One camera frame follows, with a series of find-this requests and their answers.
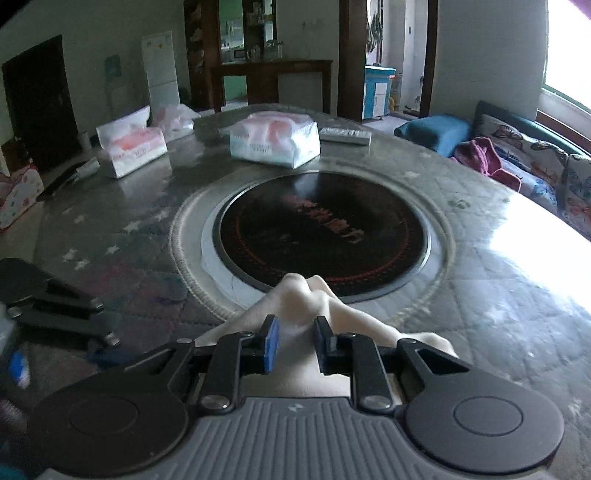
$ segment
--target floor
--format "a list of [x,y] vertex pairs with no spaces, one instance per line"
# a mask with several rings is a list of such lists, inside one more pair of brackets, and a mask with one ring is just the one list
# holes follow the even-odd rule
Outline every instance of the floor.
[[371,118],[368,120],[364,120],[362,123],[366,127],[370,127],[375,130],[379,130],[385,134],[393,135],[394,130],[396,130],[401,125],[404,125],[406,122],[408,122],[408,120],[409,120],[408,118],[387,115],[387,116],[383,116],[381,119]]

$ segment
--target blue cabinet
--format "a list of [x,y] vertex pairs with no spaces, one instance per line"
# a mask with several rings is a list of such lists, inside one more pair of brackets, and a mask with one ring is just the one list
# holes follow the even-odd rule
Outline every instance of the blue cabinet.
[[386,67],[365,66],[365,87],[363,89],[362,118],[388,115],[388,99],[390,97],[390,80],[396,69]]

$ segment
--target white refrigerator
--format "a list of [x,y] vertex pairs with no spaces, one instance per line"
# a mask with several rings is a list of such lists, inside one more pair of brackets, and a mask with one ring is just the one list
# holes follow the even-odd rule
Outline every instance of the white refrigerator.
[[152,114],[161,107],[178,105],[177,69],[174,64],[173,33],[142,38],[142,58],[150,94]]

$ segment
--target remote control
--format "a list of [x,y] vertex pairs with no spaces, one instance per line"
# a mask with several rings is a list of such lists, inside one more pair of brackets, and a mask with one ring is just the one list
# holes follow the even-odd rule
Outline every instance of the remote control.
[[330,142],[352,143],[356,145],[369,145],[371,132],[365,130],[347,130],[344,128],[324,127],[320,130],[320,139]]

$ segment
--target dark wooden door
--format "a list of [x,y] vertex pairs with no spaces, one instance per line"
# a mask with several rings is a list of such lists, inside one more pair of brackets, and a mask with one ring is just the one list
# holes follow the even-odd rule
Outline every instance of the dark wooden door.
[[47,40],[2,65],[8,110],[35,165],[49,170],[79,150],[61,36]]

